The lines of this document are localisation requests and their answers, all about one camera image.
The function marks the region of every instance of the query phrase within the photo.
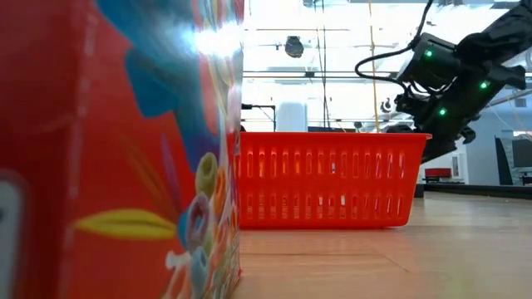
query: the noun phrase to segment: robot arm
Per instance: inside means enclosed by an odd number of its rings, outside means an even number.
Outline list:
[[[506,85],[524,89],[525,69],[501,64],[532,47],[532,0],[521,0],[483,32],[470,34],[458,45],[428,33],[412,47],[414,56],[397,78],[410,83],[397,96],[397,111],[413,116],[414,133],[431,134],[422,163],[450,153],[455,142],[475,138],[468,126]],[[421,96],[421,87],[428,94]],[[405,133],[390,127],[388,133]]]

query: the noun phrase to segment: yellow graphic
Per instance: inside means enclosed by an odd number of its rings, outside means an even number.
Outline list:
[[[76,222],[76,228],[112,238],[159,240],[175,237],[175,224],[140,209],[111,210]]]

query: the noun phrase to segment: red object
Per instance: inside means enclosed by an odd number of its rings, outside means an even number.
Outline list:
[[[187,211],[212,189],[236,188],[230,174],[239,139],[233,124],[240,115],[228,107],[241,106],[239,93],[229,97],[229,91],[241,86],[231,71],[242,71],[242,54],[222,60],[193,53],[195,47],[178,34],[161,41],[168,35],[155,33],[174,32],[176,26],[151,2],[137,3],[149,9],[103,2],[97,1],[97,8],[92,0],[25,0],[0,12],[0,27],[6,28],[0,31],[0,247],[14,248],[0,250],[0,297],[228,297],[240,273],[238,225],[231,218],[236,195],[224,194],[222,216],[203,213],[203,220],[209,219],[202,222],[207,223],[203,233],[187,221]],[[171,17],[191,34],[216,32],[214,24],[242,22],[230,12],[243,10],[243,2],[181,1],[172,3]],[[210,26],[211,16],[196,16],[215,9],[224,19],[217,17]],[[111,25],[113,12],[116,24],[129,19],[141,33]],[[131,16],[137,12],[142,15]],[[140,59],[128,53],[154,48],[147,41],[170,48],[159,53],[184,53],[165,61],[175,62],[201,87],[179,89],[184,78],[161,72],[165,68],[155,59],[144,57],[126,67],[127,57]],[[138,81],[151,75],[174,84],[154,79],[156,84],[135,96],[131,69],[143,75]],[[172,90],[171,100],[180,104],[144,117],[139,97],[159,100],[157,86]],[[194,112],[200,113],[190,112],[198,106],[202,109]],[[203,126],[210,135],[197,132]],[[189,156],[206,158],[196,165]],[[207,277],[214,279],[206,282]]]
[[[450,178],[451,169],[425,169],[426,178]]]
[[[408,222],[426,135],[242,133],[241,228]]]

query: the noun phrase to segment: ceiling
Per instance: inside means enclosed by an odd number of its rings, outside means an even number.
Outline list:
[[[331,118],[373,118],[373,84],[354,74],[354,66],[372,54],[370,27],[375,54],[403,48],[418,26],[425,1],[372,0],[371,14],[368,3],[362,0],[324,0],[323,10],[321,1],[317,2],[316,10],[310,1],[246,0],[243,102],[277,105],[282,100],[305,100],[309,119],[318,121],[323,118],[323,83],[321,78],[312,81],[305,78],[304,72],[325,71]],[[464,3],[466,5],[433,5],[424,32],[458,42],[467,34],[486,28],[505,13],[509,5],[489,0]],[[284,52],[282,45],[288,36],[301,38],[305,46],[301,58],[291,58]],[[397,72],[408,59],[409,53],[406,53],[377,61],[376,71],[380,75]],[[525,54],[509,64],[526,66]],[[361,71],[372,71],[371,63]],[[393,84],[377,83],[377,105],[387,98],[393,99],[399,92],[401,89]],[[266,116],[268,113],[245,110],[243,118],[268,121],[268,117],[273,117]],[[380,110],[377,114],[389,118],[389,114]]]

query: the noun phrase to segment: red plastic basket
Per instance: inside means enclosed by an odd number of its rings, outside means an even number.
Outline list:
[[[408,222],[427,135],[241,134],[241,228],[382,228]]]

